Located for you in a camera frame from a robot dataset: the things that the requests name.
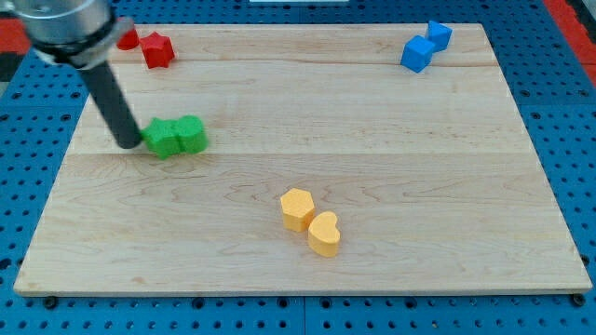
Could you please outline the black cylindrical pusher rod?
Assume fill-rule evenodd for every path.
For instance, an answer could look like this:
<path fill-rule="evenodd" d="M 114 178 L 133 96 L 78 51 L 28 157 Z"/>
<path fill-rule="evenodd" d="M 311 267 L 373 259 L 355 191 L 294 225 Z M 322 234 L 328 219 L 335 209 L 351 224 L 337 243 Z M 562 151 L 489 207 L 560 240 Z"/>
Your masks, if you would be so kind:
<path fill-rule="evenodd" d="M 109 63 L 79 70 L 79 74 L 116 144 L 122 149 L 137 147 L 141 131 Z"/>

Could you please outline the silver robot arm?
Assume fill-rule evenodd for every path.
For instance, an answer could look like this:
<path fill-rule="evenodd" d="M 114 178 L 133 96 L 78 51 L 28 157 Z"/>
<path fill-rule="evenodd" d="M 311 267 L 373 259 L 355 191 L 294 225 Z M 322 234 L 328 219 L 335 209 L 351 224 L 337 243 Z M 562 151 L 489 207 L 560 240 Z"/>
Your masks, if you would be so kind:
<path fill-rule="evenodd" d="M 116 144 L 131 149 L 141 131 L 125 99 L 108 54 L 133 29 L 106 0 L 3 0 L 1 9 L 24 24 L 34 52 L 46 63 L 75 68 Z"/>

